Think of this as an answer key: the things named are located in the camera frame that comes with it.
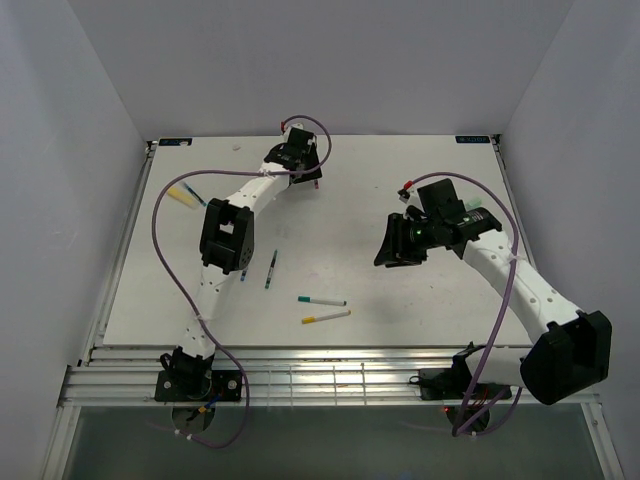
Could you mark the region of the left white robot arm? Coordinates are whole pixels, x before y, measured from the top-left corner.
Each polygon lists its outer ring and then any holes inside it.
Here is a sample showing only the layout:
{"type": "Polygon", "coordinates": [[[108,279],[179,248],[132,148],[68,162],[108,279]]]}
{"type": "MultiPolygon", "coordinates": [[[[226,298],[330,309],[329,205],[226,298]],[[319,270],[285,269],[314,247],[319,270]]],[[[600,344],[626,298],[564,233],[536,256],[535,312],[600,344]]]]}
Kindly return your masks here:
{"type": "Polygon", "coordinates": [[[160,357],[167,381],[188,399],[201,399],[212,388],[211,366],[220,351],[235,365],[246,381],[239,361],[213,336],[209,325],[225,298],[232,274],[244,270],[255,251],[255,220],[278,194],[290,186],[315,181],[322,176],[321,167],[329,159],[319,157],[317,140],[295,140],[292,134],[272,147],[255,172],[196,170],[171,180],[156,197],[151,214],[151,240],[160,264],[185,297],[193,312],[193,326],[186,329],[181,343],[171,353],[160,357]],[[201,257],[201,284],[191,295],[170,267],[161,251],[157,222],[161,203],[179,181],[191,176],[224,175],[246,177],[248,181],[224,199],[212,198],[205,215],[198,250],[201,257]]]}

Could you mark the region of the green pen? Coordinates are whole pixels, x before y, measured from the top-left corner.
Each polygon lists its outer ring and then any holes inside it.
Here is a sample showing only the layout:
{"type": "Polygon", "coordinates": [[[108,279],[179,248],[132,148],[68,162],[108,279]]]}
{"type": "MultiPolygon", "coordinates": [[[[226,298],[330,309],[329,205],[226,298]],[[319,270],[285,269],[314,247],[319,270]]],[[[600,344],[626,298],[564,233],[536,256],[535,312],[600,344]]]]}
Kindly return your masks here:
{"type": "Polygon", "coordinates": [[[275,266],[277,263],[277,258],[278,258],[278,250],[275,249],[269,264],[269,269],[267,272],[267,276],[265,279],[265,284],[264,284],[264,288],[266,290],[270,289],[271,283],[272,283],[272,279],[273,279],[273,275],[274,275],[274,270],[275,270],[275,266]]]}

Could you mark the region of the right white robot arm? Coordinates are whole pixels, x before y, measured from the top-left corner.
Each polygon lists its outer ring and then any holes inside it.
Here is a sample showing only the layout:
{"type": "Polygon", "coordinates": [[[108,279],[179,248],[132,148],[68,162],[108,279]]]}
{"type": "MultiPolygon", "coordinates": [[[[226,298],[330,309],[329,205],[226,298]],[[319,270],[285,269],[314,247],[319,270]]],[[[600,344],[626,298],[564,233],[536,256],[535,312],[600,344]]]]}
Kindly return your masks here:
{"type": "Polygon", "coordinates": [[[517,386],[552,405],[607,378],[609,319],[600,311],[586,313],[564,298],[509,246],[501,223],[484,208],[446,217],[411,206],[404,214],[389,215],[375,265],[417,266],[430,249],[451,250],[508,301],[532,343],[527,350],[469,344],[449,368],[422,380],[430,396],[474,397],[487,385],[517,386]]]}

